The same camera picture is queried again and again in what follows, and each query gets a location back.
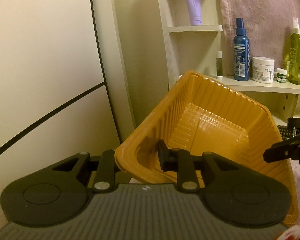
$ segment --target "blue bottle cap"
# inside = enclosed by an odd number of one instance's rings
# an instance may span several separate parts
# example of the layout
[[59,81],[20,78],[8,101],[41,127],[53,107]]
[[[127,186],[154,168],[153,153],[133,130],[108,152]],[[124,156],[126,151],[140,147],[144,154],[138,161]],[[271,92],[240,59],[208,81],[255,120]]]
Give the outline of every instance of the blue bottle cap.
[[246,32],[246,29],[244,28],[243,18],[236,18],[235,20],[237,22],[235,34],[238,36],[246,36],[247,32]]

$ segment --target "green spray bottle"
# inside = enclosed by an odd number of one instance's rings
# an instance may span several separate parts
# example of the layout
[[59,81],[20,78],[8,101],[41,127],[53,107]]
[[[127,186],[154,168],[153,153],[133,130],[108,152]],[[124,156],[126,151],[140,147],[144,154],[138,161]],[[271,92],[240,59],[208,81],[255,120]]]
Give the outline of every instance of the green spray bottle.
[[289,82],[300,85],[300,28],[298,18],[293,20],[293,34],[290,43]]

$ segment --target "plastic basket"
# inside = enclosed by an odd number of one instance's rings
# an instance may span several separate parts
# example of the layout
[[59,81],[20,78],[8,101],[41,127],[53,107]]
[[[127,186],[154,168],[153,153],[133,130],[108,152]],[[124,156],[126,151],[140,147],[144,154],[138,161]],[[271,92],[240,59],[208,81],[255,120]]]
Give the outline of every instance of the plastic basket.
[[[215,152],[282,182],[291,192],[285,220],[298,219],[298,201],[290,162],[266,163],[263,152],[281,141],[269,110],[209,77],[187,71],[138,128],[117,148],[119,168],[143,183],[169,183],[175,172],[163,172],[157,142],[192,155]],[[204,187],[198,171],[201,187]]]

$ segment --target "barcode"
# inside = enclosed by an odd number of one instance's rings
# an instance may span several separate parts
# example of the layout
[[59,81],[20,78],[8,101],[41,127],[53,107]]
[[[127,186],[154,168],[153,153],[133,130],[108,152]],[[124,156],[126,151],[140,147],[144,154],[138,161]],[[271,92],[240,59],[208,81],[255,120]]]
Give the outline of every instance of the barcode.
[[246,65],[245,64],[239,64],[239,77],[245,77],[246,72],[245,72]]

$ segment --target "pink fabric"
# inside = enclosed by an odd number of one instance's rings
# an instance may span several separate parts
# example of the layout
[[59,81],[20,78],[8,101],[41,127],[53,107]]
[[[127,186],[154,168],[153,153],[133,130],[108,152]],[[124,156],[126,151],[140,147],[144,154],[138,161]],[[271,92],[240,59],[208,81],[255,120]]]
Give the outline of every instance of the pink fabric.
[[252,56],[269,57],[284,67],[289,54],[292,17],[299,19],[300,0],[220,0],[225,44],[224,75],[234,75],[235,18],[244,19]]

